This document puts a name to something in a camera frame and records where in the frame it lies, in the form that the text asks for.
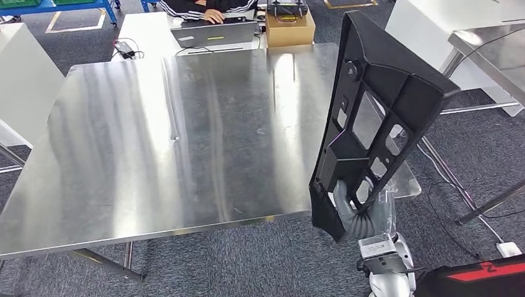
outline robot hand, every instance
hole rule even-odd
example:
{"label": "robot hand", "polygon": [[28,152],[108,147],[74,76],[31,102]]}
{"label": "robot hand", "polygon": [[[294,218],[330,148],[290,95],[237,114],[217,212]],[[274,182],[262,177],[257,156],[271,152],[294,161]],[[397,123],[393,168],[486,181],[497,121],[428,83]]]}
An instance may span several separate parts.
{"label": "robot hand", "polygon": [[392,186],[385,187],[365,213],[358,215],[347,200],[341,180],[334,189],[334,203],[346,232],[359,240],[363,269],[377,297],[410,297],[415,291],[414,263],[405,239],[396,233]]}
{"label": "robot hand", "polygon": [[387,233],[391,238],[396,235],[396,209],[393,186],[387,185],[380,192],[365,213],[357,214],[347,200],[347,186],[338,180],[334,188],[334,203],[345,231],[353,238],[363,239]]}

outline person's hand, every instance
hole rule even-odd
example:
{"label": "person's hand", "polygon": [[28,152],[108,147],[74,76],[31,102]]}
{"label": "person's hand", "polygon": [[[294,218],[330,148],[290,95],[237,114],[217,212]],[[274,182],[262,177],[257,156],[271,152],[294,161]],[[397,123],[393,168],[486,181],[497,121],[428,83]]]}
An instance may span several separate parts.
{"label": "person's hand", "polygon": [[212,24],[222,24],[224,16],[217,9],[207,9],[204,13],[203,19],[211,22]]}

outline white power strip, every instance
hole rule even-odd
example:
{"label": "white power strip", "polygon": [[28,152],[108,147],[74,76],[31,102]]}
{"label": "white power strip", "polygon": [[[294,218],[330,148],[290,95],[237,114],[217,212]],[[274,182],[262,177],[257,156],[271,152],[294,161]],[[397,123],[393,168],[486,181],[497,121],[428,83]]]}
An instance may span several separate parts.
{"label": "white power strip", "polygon": [[496,248],[504,258],[521,255],[519,247],[514,242],[496,243]]}

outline blue metal frame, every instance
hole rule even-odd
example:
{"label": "blue metal frame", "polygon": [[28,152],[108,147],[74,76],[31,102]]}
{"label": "blue metal frame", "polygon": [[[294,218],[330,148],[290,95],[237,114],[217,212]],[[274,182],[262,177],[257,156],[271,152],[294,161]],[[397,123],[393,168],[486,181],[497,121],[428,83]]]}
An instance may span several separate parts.
{"label": "blue metal frame", "polygon": [[158,1],[159,0],[141,0],[142,9],[144,10],[144,12],[149,12],[149,7],[147,4],[150,3],[153,6],[156,6]]}
{"label": "blue metal frame", "polygon": [[[115,7],[120,9],[120,1],[114,0]],[[78,11],[81,9],[104,8],[108,13],[111,23],[116,25],[116,16],[111,8],[110,0],[96,0],[93,3],[66,4],[56,5],[52,0],[42,0],[37,6],[13,7],[0,9],[0,15],[24,15],[24,14],[41,14],[44,12],[56,11]]]}

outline cardboard box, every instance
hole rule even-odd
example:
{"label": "cardboard box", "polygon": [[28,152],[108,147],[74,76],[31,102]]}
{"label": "cardboard box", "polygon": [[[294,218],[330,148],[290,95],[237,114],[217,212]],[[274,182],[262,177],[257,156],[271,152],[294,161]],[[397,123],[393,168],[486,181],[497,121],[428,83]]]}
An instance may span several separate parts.
{"label": "cardboard box", "polygon": [[310,45],[313,42],[315,23],[310,12],[296,22],[279,22],[266,14],[266,40],[269,48],[290,45]]}

